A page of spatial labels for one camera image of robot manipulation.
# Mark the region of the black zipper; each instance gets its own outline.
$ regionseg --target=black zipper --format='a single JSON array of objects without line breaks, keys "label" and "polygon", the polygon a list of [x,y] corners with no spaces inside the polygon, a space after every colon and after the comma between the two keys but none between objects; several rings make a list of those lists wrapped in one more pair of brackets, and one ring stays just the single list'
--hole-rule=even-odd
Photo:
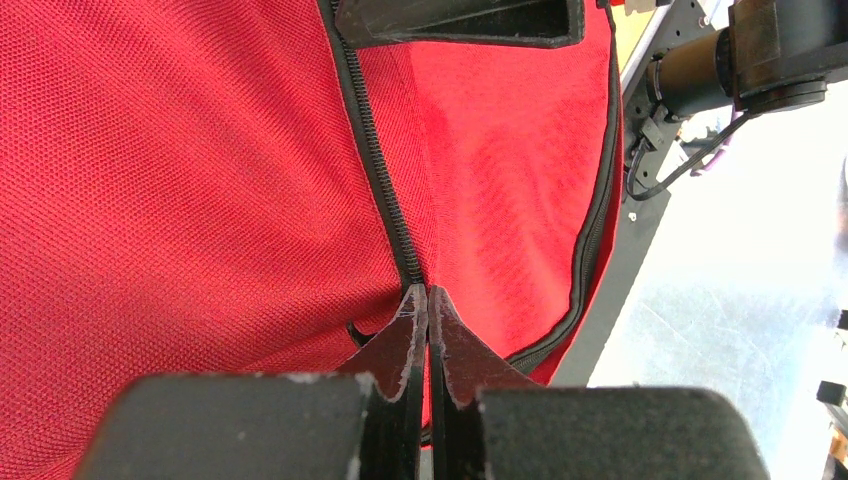
[{"label": "black zipper", "polygon": [[568,336],[574,331],[578,322],[585,314],[588,303],[589,285],[597,270],[598,254],[604,238],[604,227],[606,225],[607,211],[609,210],[610,196],[612,195],[612,181],[615,174],[614,163],[616,155],[616,143],[618,142],[619,129],[621,128],[621,100],[620,83],[618,77],[618,59],[615,48],[615,26],[612,21],[612,12],[607,7],[607,18],[612,29],[612,58],[610,59],[610,87],[609,108],[607,112],[607,128],[604,134],[604,148],[601,152],[600,168],[596,180],[595,194],[592,205],[586,216],[586,222],[574,249],[574,282],[571,287],[571,299],[569,311],[565,317],[554,327],[553,331],[534,345],[525,348],[510,356],[507,361],[521,373],[529,375],[551,354]]},{"label": "black zipper", "polygon": [[401,296],[403,296],[410,285],[424,283],[424,275],[421,273],[418,255],[389,177],[386,158],[380,148],[374,113],[368,101],[368,90],[365,87],[365,76],[362,74],[359,57],[336,30],[334,19],[335,12],[339,8],[339,0],[329,2],[319,0],[318,4],[336,61],[339,83],[351,127],[353,127],[356,146],[362,158],[377,209],[386,227],[400,275]]}]

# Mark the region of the red jacket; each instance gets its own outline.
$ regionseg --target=red jacket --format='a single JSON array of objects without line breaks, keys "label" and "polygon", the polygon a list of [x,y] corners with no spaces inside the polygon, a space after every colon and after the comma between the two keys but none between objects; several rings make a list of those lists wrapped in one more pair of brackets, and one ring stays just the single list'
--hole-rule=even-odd
[{"label": "red jacket", "polygon": [[329,9],[4,2],[0,478],[68,476],[141,375],[332,370],[412,283],[550,380],[617,218],[607,12],[346,57]]}]

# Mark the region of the cable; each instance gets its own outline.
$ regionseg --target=cable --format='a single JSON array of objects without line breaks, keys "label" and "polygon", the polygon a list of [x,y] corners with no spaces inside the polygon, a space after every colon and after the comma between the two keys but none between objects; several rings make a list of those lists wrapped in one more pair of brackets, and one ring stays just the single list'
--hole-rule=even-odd
[{"label": "cable", "polygon": [[653,187],[645,190],[644,192],[636,193],[636,172],[639,170],[639,164],[642,162],[642,158],[648,152],[648,142],[644,138],[639,141],[639,145],[636,147],[636,152],[633,154],[633,160],[630,162],[630,171],[627,172],[627,180],[624,182],[625,190],[627,194],[630,195],[633,200],[637,202],[644,202],[649,198],[653,198],[658,195],[660,192],[664,191],[668,188],[669,185],[674,183],[675,180],[680,178],[683,174],[688,172],[695,166],[698,162],[704,159],[707,155],[711,154],[715,151],[721,144],[727,140],[728,137],[733,135],[739,128],[745,124],[748,120],[754,118],[754,115],[749,114],[748,112],[743,113],[740,117],[736,118],[730,125],[727,126],[724,130],[721,131],[716,137],[704,148],[698,150],[694,155],[689,157],[689,160],[686,160],[683,165],[679,166],[675,169],[671,174],[660,183],[654,185]]}]

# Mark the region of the black cylinder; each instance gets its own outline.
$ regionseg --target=black cylinder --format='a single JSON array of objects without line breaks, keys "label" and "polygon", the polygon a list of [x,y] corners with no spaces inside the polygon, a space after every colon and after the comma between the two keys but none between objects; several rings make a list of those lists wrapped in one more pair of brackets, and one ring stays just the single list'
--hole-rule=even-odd
[{"label": "black cylinder", "polygon": [[674,48],[648,66],[648,89],[679,117],[730,105],[730,45],[726,30]]}]

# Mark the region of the red bag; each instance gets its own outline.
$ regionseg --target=red bag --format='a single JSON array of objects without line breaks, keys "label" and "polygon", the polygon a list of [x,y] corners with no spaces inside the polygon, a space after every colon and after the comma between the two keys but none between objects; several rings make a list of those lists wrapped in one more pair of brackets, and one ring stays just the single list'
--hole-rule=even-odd
[{"label": "red bag", "polygon": [[412,283],[550,380],[617,218],[608,12],[357,55],[329,9],[3,4],[0,477],[70,475],[142,375],[332,370]]}]

